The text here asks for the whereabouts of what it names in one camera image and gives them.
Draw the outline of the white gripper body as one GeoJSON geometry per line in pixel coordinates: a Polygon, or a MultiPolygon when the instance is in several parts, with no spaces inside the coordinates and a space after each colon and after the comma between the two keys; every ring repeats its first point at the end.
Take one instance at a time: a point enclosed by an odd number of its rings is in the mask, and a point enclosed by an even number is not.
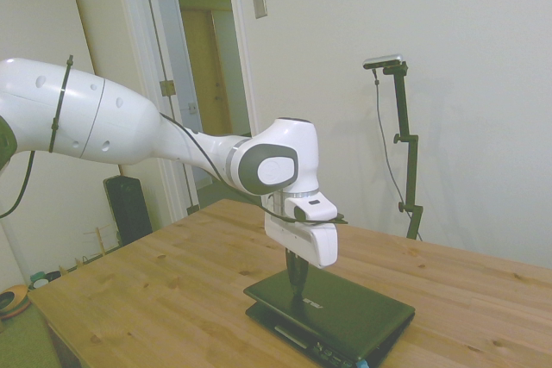
{"type": "Polygon", "coordinates": [[[296,209],[299,209],[304,212],[306,221],[323,222],[291,223],[265,213],[265,232],[268,237],[318,268],[336,262],[336,225],[325,221],[337,217],[337,208],[321,192],[275,192],[271,196],[263,196],[263,202],[270,212],[282,218],[295,219],[296,209]]]}

